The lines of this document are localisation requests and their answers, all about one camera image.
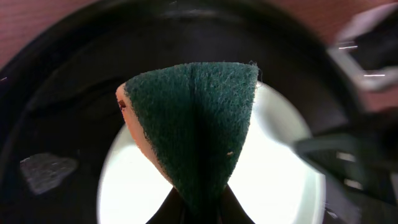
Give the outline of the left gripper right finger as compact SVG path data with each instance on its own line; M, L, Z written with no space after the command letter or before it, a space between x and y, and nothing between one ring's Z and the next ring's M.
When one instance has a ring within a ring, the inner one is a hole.
M233 191L227 185L219 201L220 223L222 224L254 224L238 202Z

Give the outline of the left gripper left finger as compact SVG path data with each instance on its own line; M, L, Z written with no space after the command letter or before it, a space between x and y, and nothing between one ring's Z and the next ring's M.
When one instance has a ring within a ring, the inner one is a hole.
M146 224L183 224L185 203L180 194L172 188L162 205Z

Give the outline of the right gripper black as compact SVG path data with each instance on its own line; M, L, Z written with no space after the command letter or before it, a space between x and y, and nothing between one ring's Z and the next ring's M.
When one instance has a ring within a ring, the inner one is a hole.
M297 141L325 175L326 210L340 223L397 224L397 126L349 127Z

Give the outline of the green yellow sponge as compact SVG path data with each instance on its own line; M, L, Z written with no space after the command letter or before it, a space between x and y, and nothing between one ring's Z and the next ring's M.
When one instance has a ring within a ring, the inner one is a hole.
M209 213L234 171L250 124L255 64L197 62L142 73L118 103L195 215Z

